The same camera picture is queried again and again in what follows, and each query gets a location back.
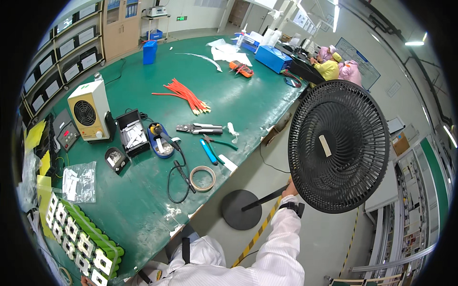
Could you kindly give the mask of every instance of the green workbench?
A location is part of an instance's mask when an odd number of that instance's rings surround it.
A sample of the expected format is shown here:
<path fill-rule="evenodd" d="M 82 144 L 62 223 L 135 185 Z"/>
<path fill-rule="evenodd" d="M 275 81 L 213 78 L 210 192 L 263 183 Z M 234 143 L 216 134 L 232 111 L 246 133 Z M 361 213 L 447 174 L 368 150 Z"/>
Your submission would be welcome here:
<path fill-rule="evenodd" d="M 239 132 L 238 151 L 221 144 L 213 144 L 218 154 L 224 154 L 236 165 L 243 161 L 260 144 L 261 138 L 268 134 L 266 128 L 276 124 L 300 95 L 303 87 L 293 88 L 285 84 L 284 76 L 276 74 L 254 59 L 254 54 L 247 52 L 253 64 L 255 74 L 252 78 L 242 75 L 234 77 L 228 73 L 229 63 L 217 61 L 223 72 L 196 56 L 175 53 L 201 54 L 212 58 L 210 47 L 205 44 L 217 38 L 203 37 L 165 43 L 158 46 L 153 65 L 143 65 L 143 52 L 126 57 L 122 77 L 106 86 L 109 106 L 113 117 L 125 113 L 127 108 L 147 113 L 150 118 L 165 126 L 170 137 L 180 137 L 180 146 L 186 156 L 190 170 L 205 165 L 216 174 L 214 187 L 207 192 L 189 192 L 181 204 L 172 203 L 166 192 L 167 175 L 173 167 L 173 160 L 182 162 L 178 152 L 171 158 L 161 159 L 152 150 L 133 157 L 132 163 L 116 175 L 104 161 L 108 148 L 121 146 L 119 133 L 114 135 L 112 143 L 89 144 L 79 139 L 68 152 L 70 164 L 97 161 L 96 203 L 79 204 L 96 226 L 117 242 L 125 250 L 118 277 L 111 280 L 116 284 L 130 277 L 153 258 L 170 240 L 175 230 L 189 222 L 192 215 L 205 204 L 210 197 L 229 178 L 230 171 L 222 164 L 214 166 L 199 139 L 201 135 L 176 132 L 178 124 L 219 124 L 226 126 L 232 122 Z M 100 73 L 105 82 L 115 79 L 120 74 L 123 61 L 117 61 Z M 211 113 L 194 115 L 186 100 L 174 96 L 157 96 L 152 92 L 169 92 L 163 87 L 176 78 L 188 87 L 212 109 Z M 81 84 L 93 81 L 89 76 Z M 74 91 L 69 90 L 54 107 L 55 113 L 69 110 L 67 98 Z M 143 121 L 145 128 L 149 121 Z M 234 137 L 227 131 L 218 136 L 227 142 Z M 194 176 L 197 184 L 206 184 L 209 177 Z M 61 181 L 53 183 L 61 188 Z M 186 184 L 175 170 L 170 180 L 170 192 L 175 200 L 186 191 Z M 65 255 L 55 240 L 47 239 L 49 248 L 59 264 L 64 265 L 76 277 L 80 277 L 78 268 Z"/>

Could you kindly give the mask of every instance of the hand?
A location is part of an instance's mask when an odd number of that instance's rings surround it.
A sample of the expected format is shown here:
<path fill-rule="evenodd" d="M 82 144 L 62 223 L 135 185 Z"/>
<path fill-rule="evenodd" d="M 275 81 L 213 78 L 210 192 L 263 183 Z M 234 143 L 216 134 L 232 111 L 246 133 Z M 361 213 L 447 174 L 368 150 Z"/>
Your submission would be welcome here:
<path fill-rule="evenodd" d="M 293 179 L 291 177 L 289 177 L 288 183 L 288 187 L 286 188 L 286 190 L 282 192 L 282 198 L 289 196 L 290 194 L 292 194 L 293 196 L 298 194 L 296 187 L 294 186 Z"/>
<path fill-rule="evenodd" d="M 81 285 L 82 286 L 89 286 L 88 283 L 91 284 L 92 286 L 96 286 L 89 278 L 87 278 L 84 275 L 81 275 Z"/>

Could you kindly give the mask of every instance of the red cable bundle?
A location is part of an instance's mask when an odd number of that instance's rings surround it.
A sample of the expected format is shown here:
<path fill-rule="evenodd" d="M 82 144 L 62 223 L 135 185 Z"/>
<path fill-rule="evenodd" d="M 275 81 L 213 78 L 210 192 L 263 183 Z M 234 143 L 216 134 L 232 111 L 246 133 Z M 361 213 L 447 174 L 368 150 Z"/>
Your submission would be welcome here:
<path fill-rule="evenodd" d="M 172 83 L 169 83 L 168 86 L 164 87 L 170 89 L 175 93 L 151 93 L 155 95 L 174 95 L 182 99 L 186 99 L 191 107 L 192 112 L 195 115 L 199 115 L 203 112 L 210 112 L 210 107 L 203 101 L 200 101 L 192 91 L 190 91 L 186 86 L 179 83 L 175 78 L 172 79 Z"/>

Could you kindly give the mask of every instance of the yellow paper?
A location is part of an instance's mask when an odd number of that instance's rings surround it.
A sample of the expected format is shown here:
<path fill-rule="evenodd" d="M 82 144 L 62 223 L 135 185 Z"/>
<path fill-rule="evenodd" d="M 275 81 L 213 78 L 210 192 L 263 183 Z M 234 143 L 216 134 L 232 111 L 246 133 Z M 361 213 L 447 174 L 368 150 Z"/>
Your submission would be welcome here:
<path fill-rule="evenodd" d="M 52 231 L 46 224 L 46 213 L 49 200 L 51 199 L 51 177 L 37 175 L 37 197 L 38 197 L 38 210 L 40 211 L 40 221 L 43 228 L 43 234 L 46 237 L 55 240 Z"/>
<path fill-rule="evenodd" d="M 30 129 L 27 138 L 24 141 L 24 149 L 25 150 L 32 150 L 38 144 L 40 144 L 41 134 L 43 134 L 44 126 L 46 125 L 46 121 L 43 119 L 41 122 L 38 122 L 35 126 Z"/>
<path fill-rule="evenodd" d="M 46 175 L 46 172 L 49 170 L 49 167 L 51 166 L 50 161 L 51 159 L 49 157 L 49 150 L 47 150 L 43 158 L 41 158 L 40 175 Z"/>

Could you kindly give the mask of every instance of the worker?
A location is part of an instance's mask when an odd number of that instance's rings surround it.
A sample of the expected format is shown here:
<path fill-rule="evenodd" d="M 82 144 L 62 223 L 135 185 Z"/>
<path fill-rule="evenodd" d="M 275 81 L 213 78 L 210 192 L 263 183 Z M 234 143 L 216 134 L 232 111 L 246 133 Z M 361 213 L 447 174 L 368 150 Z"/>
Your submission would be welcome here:
<path fill-rule="evenodd" d="M 363 87 L 361 84 L 361 74 L 358 69 L 358 63 L 354 60 L 347 60 L 345 63 L 339 63 L 339 79 L 345 81 L 351 81 Z"/>
<path fill-rule="evenodd" d="M 288 187 L 282 193 L 280 206 L 287 202 L 297 205 L 298 200 L 295 197 L 297 194 L 296 187 L 290 179 Z M 126 285 L 302 286 L 304 268 L 296 260 L 300 246 L 300 218 L 294 210 L 284 207 L 273 216 L 271 225 L 272 232 L 259 249 L 256 262 L 251 267 L 226 268 L 226 259 L 221 245 L 215 239 L 204 236 L 190 244 L 188 264 L 185 264 L 180 245 L 169 265 L 150 261 L 143 268 L 142 273 L 130 278 Z M 83 276 L 81 282 L 83 286 L 91 283 Z"/>
<path fill-rule="evenodd" d="M 342 58 L 338 53 L 333 53 L 333 56 L 323 64 L 319 64 L 315 58 L 310 58 L 310 64 L 320 73 L 324 80 L 330 81 L 339 78 L 338 63 L 341 60 Z"/>
<path fill-rule="evenodd" d="M 318 55 L 316 56 L 316 59 L 318 60 L 318 63 L 322 64 L 328 60 L 330 60 L 333 57 L 333 53 L 336 53 L 337 49 L 333 45 L 330 45 L 328 47 L 321 47 L 320 51 L 318 52 Z"/>

